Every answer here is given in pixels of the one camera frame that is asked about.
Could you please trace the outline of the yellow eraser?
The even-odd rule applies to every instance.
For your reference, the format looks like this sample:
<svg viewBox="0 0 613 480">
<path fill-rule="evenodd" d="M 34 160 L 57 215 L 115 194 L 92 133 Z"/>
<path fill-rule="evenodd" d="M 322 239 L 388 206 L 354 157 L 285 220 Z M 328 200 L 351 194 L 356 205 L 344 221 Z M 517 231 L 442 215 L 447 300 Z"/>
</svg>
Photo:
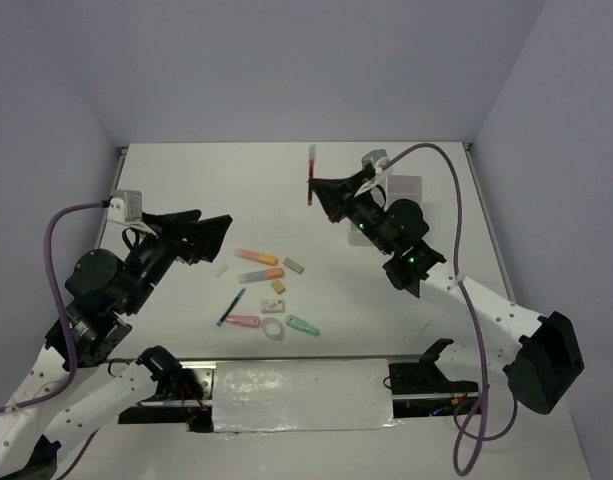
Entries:
<svg viewBox="0 0 613 480">
<path fill-rule="evenodd" d="M 279 280 L 273 281 L 271 287 L 277 294 L 281 294 L 285 291 L 284 285 Z"/>
</svg>

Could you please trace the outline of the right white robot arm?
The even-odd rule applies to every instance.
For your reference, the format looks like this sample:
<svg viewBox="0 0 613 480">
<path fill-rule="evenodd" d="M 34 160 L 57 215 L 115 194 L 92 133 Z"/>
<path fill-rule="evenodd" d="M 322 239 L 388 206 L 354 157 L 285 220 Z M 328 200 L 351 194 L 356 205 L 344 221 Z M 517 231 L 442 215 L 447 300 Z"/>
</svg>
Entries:
<svg viewBox="0 0 613 480">
<path fill-rule="evenodd" d="M 523 308 L 471 278 L 433 250 L 421 207 L 399 198 L 379 205 L 363 184 L 370 167 L 345 179 L 311 178 L 309 191 L 332 223 L 350 221 L 388 261 L 394 288 L 432 302 L 454 315 L 475 313 L 483 336 L 501 350 L 510 391 L 535 413 L 550 413 L 584 369 L 572 322 L 553 312 Z"/>
</svg>

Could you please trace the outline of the orange highlighter clear cap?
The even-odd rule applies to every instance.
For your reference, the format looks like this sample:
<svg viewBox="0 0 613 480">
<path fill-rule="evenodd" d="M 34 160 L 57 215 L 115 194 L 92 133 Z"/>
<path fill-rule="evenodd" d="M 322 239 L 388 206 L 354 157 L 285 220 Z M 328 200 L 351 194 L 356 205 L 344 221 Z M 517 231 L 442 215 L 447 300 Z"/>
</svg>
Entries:
<svg viewBox="0 0 613 480">
<path fill-rule="evenodd" d="M 284 269 L 281 267 L 274 267 L 270 269 L 239 274 L 237 276 L 237 281 L 239 284 L 248 284 L 260 281 L 276 280 L 283 277 Z"/>
</svg>

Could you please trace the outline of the white compartment container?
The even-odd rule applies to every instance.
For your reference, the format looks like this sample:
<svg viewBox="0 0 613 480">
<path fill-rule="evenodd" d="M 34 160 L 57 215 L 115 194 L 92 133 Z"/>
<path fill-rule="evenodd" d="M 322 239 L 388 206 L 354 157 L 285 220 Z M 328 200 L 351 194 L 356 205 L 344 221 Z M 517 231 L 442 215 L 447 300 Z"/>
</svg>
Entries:
<svg viewBox="0 0 613 480">
<path fill-rule="evenodd" d="M 390 175 L 386 180 L 387 205 L 407 199 L 422 204 L 423 185 L 420 176 Z"/>
<path fill-rule="evenodd" d="M 354 247 L 364 247 L 372 245 L 372 242 L 364 235 L 362 230 L 356 227 L 353 223 L 348 224 L 347 242 L 350 246 Z"/>
</svg>

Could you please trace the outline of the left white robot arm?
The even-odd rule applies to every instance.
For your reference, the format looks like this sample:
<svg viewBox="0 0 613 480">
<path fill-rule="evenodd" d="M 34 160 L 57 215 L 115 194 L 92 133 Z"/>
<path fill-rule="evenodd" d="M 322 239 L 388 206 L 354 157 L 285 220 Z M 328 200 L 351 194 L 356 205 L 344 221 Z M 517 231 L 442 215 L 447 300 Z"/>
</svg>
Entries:
<svg viewBox="0 0 613 480">
<path fill-rule="evenodd" d="M 172 264 L 211 262 L 232 223 L 229 215 L 204 219 L 198 210 L 144 213 L 124 230 L 135 238 L 121 259 L 106 249 L 85 253 L 65 287 L 70 304 L 47 333 L 35 364 L 0 407 L 0 479 L 49 479 L 74 447 L 130 406 L 203 396 L 196 375 L 164 347 L 144 350 L 109 384 L 76 403 L 73 392 L 131 332 L 124 317 L 143 307 Z"/>
</svg>

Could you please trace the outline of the red pen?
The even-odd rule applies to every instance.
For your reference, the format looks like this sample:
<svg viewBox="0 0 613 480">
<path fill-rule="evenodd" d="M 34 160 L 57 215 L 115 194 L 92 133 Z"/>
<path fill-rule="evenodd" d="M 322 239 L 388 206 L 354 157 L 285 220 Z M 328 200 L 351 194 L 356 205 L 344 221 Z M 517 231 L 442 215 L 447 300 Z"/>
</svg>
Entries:
<svg viewBox="0 0 613 480">
<path fill-rule="evenodd" d="M 312 180 L 314 179 L 314 169 L 316 161 L 316 145 L 311 144 L 308 147 L 308 179 L 307 179 L 307 206 L 312 206 L 313 203 L 313 188 Z"/>
</svg>

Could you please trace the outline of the right white compartment container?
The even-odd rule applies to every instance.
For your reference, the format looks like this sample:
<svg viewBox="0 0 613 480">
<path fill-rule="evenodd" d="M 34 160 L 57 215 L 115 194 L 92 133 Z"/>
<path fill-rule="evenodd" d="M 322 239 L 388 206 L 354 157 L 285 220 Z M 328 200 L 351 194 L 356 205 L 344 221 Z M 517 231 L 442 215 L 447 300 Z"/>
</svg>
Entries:
<svg viewBox="0 0 613 480">
<path fill-rule="evenodd" d="M 390 175 L 386 180 L 387 205 L 407 199 L 422 204 L 423 185 L 420 176 Z"/>
</svg>

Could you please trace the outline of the grey eraser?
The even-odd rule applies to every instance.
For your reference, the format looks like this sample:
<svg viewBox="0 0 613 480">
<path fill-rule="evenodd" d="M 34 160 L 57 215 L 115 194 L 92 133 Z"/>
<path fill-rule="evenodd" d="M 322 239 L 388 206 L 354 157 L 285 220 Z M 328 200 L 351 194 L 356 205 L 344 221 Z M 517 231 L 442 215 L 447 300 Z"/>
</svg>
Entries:
<svg viewBox="0 0 613 480">
<path fill-rule="evenodd" d="M 283 261 L 283 265 L 289 268 L 290 270 L 296 272 L 297 274 L 302 274 L 304 271 L 304 267 L 296 262 L 295 260 L 286 257 Z"/>
</svg>

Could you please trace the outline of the white eraser red label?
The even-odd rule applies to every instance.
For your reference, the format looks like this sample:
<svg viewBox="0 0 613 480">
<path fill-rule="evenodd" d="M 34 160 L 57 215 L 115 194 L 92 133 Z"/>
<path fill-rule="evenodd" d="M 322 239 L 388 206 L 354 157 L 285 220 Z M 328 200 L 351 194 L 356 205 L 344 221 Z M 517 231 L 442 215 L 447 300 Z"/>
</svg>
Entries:
<svg viewBox="0 0 613 480">
<path fill-rule="evenodd" d="M 264 299 L 260 302 L 261 312 L 266 313 L 283 313 L 285 311 L 285 302 L 282 299 Z"/>
</svg>

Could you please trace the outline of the green highlighter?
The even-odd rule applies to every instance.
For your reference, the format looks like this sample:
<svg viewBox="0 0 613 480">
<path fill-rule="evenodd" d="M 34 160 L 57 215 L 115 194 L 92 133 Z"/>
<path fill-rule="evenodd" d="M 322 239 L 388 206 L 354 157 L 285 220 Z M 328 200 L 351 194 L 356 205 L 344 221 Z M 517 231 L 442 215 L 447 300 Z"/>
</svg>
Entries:
<svg viewBox="0 0 613 480">
<path fill-rule="evenodd" d="M 292 328 L 293 330 L 299 331 L 312 337 L 319 337 L 321 334 L 321 331 L 318 327 L 294 315 L 288 315 L 285 319 L 285 324 L 287 327 Z"/>
</svg>

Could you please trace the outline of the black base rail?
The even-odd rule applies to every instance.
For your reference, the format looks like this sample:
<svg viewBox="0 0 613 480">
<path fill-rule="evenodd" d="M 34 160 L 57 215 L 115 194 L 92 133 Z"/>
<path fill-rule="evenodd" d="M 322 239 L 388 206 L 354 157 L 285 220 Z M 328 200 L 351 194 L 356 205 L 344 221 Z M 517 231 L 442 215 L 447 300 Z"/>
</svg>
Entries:
<svg viewBox="0 0 613 480">
<path fill-rule="evenodd" d="M 449 380 L 437 366 L 437 355 L 388 364 L 382 389 L 390 394 L 395 419 L 451 416 L 459 407 L 479 398 L 479 385 L 470 380 Z M 217 375 L 207 368 L 181 391 L 157 394 L 128 408 L 121 425 L 183 424 L 192 432 L 214 431 L 212 394 Z"/>
</svg>

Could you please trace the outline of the clear pen cap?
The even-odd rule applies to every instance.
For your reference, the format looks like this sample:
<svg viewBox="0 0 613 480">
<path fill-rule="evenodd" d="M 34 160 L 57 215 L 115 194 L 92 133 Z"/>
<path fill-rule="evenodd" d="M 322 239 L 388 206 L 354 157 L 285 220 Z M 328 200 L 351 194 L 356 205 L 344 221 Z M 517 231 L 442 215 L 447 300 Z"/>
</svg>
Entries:
<svg viewBox="0 0 613 480">
<path fill-rule="evenodd" d="M 224 275 L 228 270 L 229 266 L 226 263 L 221 263 L 215 269 L 215 276 L 219 278 Z"/>
</svg>

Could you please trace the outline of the blue pen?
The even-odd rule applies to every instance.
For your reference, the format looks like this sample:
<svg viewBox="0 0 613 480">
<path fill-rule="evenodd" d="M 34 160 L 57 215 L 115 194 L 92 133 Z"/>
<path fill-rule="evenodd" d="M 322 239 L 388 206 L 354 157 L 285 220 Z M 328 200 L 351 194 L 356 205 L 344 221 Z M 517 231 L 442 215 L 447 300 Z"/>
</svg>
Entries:
<svg viewBox="0 0 613 480">
<path fill-rule="evenodd" d="M 229 304 L 225 312 L 221 315 L 219 320 L 216 322 L 216 325 L 218 327 L 221 327 L 224 324 L 224 322 L 226 321 L 226 318 L 231 314 L 231 312 L 235 309 L 235 307 L 238 305 L 238 303 L 241 301 L 241 299 L 245 295 L 246 290 L 247 290 L 247 287 L 244 287 L 237 293 L 237 295 L 234 297 L 232 302 Z"/>
</svg>

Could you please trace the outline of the left white compartment container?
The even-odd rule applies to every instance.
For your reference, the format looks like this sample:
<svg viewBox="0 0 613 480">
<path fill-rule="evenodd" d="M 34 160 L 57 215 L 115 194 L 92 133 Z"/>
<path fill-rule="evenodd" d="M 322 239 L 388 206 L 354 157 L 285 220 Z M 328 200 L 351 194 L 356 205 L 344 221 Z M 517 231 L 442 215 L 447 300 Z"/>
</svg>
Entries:
<svg viewBox="0 0 613 480">
<path fill-rule="evenodd" d="M 354 247 L 364 247 L 372 245 L 372 242 L 364 235 L 362 230 L 356 227 L 353 223 L 348 224 L 347 242 L 350 246 Z"/>
</svg>

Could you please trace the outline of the white base cover plate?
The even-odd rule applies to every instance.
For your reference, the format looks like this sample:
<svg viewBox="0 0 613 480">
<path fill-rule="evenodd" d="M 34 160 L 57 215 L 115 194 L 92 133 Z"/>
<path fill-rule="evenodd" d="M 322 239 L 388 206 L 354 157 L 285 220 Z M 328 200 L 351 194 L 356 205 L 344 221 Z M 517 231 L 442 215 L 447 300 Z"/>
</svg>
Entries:
<svg viewBox="0 0 613 480">
<path fill-rule="evenodd" d="M 384 359 L 220 363 L 212 422 L 228 433 L 355 431 L 396 424 Z"/>
</svg>

